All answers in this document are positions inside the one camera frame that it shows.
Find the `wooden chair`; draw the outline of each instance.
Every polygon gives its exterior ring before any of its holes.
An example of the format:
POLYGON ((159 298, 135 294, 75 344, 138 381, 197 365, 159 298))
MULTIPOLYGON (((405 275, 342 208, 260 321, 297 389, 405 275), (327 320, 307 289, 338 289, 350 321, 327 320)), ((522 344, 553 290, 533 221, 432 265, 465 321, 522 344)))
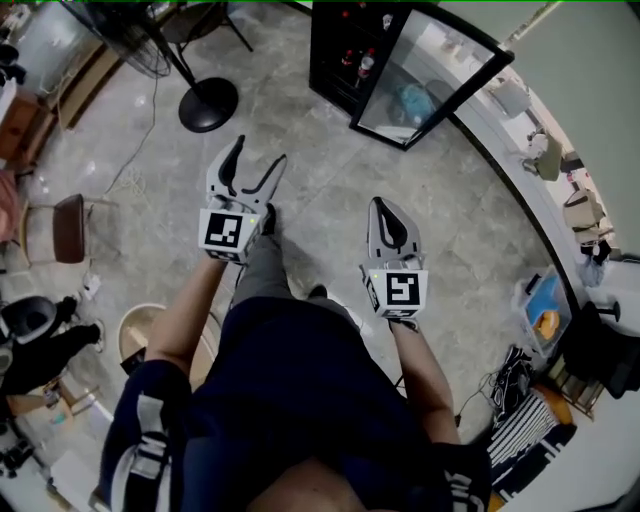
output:
POLYGON ((28 267, 34 264, 46 263, 81 263, 85 259, 85 221, 84 204, 89 203, 115 205, 111 201, 102 199, 85 199, 82 194, 76 194, 63 199, 58 204, 32 205, 28 200, 22 208, 20 225, 18 228, 19 244, 22 255, 28 267), (31 261, 27 245, 27 220, 29 211, 35 209, 53 209, 53 253, 54 260, 31 261))

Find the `glass door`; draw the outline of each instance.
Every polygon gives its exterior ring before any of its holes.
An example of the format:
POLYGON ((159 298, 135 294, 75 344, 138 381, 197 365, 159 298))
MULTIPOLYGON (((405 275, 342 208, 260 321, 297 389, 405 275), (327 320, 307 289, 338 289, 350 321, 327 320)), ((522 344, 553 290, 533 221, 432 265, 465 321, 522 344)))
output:
POLYGON ((411 9, 351 128, 408 149, 513 60, 484 32, 433 5, 411 9))

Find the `gray pants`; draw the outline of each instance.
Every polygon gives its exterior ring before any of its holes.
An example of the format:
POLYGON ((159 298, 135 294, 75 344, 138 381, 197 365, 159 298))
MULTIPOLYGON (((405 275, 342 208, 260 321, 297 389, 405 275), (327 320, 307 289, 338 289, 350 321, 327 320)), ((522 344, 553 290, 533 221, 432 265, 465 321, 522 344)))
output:
MULTIPOLYGON (((282 249, 271 235, 261 236, 251 249, 247 265, 233 294, 232 307, 251 297, 294 298, 289 290, 287 274, 282 264, 282 249)), ((337 302, 324 297, 312 297, 306 300, 337 313, 344 317, 354 329, 360 330, 348 311, 337 302)))

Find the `black shoe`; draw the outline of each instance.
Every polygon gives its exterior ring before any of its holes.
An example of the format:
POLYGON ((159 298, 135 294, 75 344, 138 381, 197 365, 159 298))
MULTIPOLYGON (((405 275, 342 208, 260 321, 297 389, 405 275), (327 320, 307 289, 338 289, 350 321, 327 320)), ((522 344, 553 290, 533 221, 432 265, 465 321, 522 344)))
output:
POLYGON ((267 222, 264 223, 262 234, 273 235, 276 232, 276 219, 278 217, 278 214, 276 213, 275 207, 271 203, 267 203, 267 212, 268 218, 267 222))
POLYGON ((307 298, 310 299, 312 297, 323 297, 326 299, 327 296, 328 293, 326 286, 323 284, 317 284, 313 287, 313 290, 309 292, 309 296, 307 298))

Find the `bottle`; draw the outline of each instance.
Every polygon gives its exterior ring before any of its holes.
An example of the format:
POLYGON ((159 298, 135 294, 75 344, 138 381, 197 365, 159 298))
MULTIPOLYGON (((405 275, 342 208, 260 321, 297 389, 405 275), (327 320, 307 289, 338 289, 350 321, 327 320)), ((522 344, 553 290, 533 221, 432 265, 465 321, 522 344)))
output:
POLYGON ((345 56, 342 57, 342 65, 345 68, 353 65, 353 50, 347 50, 345 56))
POLYGON ((358 67, 358 81, 356 82, 356 88, 360 87, 362 82, 369 78, 369 73, 371 72, 371 68, 375 62, 375 59, 373 58, 374 53, 375 49, 369 48, 367 53, 364 54, 364 57, 362 57, 360 67, 358 67))

